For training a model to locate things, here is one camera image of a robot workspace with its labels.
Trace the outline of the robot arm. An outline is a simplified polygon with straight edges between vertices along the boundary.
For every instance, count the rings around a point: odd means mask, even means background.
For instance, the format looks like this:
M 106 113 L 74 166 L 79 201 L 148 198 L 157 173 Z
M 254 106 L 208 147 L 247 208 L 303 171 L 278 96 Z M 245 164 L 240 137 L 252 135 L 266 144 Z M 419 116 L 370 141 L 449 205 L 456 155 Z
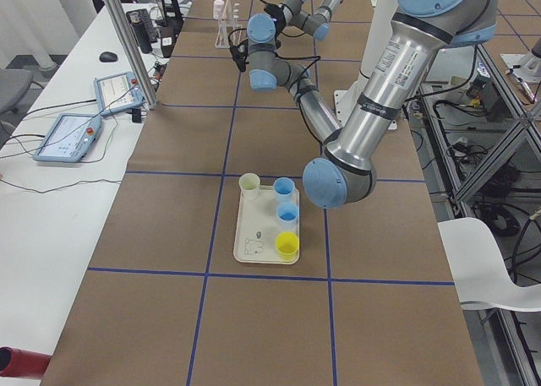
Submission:
M 326 38 L 344 0 L 324 0 L 312 14 L 306 0 L 283 0 L 250 17 L 246 38 L 232 48 L 252 90 L 285 88 L 321 143 L 322 155 L 303 170 L 309 200 L 334 209 L 366 198 L 376 184 L 372 155 L 418 86 L 424 70 L 445 48 L 475 46 L 495 33 L 498 0 L 396 0 L 391 35 L 365 83 L 358 84 L 345 122 L 338 120 L 311 81 L 309 71 L 280 58 L 277 39 L 293 26 L 316 40 Z
M 266 3 L 264 11 L 273 19 L 278 37 L 287 26 L 295 27 L 303 33 L 311 35 L 317 41 L 326 38 L 330 31 L 333 14 L 344 0 L 323 0 L 313 12 L 303 10 L 307 0 L 282 0 L 280 4 Z

